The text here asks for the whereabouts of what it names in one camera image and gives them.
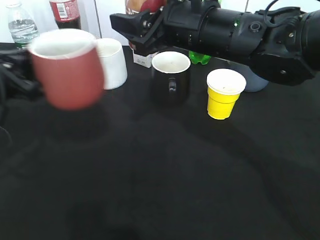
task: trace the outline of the small box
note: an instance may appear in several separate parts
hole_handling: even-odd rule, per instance
[[[133,53],[133,62],[135,64],[139,64],[141,66],[144,66],[146,68],[150,68],[152,66],[152,59],[154,58],[155,55],[157,55],[158,53],[153,53],[150,54],[148,56],[140,56],[138,54],[135,54],[134,51],[132,51]]]

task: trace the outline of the mug handle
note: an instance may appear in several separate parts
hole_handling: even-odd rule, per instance
[[[168,90],[169,94],[174,94],[177,91],[177,81],[174,77],[169,78]]]

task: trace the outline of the white cup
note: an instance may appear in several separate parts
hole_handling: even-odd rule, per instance
[[[96,40],[97,52],[104,72],[104,89],[122,86],[128,77],[126,59],[122,45],[112,38]]]

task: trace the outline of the mug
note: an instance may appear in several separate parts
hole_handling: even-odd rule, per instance
[[[186,55],[175,51],[165,51],[153,57],[151,98],[155,103],[174,106],[186,101],[190,65]]]
[[[37,80],[47,100],[62,110],[96,103],[104,90],[104,71],[96,37],[78,29],[42,33],[28,46]]]
[[[122,44],[112,38],[101,38],[97,40],[97,51],[104,71],[104,89],[122,86],[128,77]]]

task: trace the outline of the yellow cup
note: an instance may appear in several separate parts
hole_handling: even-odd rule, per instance
[[[230,117],[235,103],[246,88],[246,79],[230,69],[217,69],[209,73],[208,114],[217,120]]]

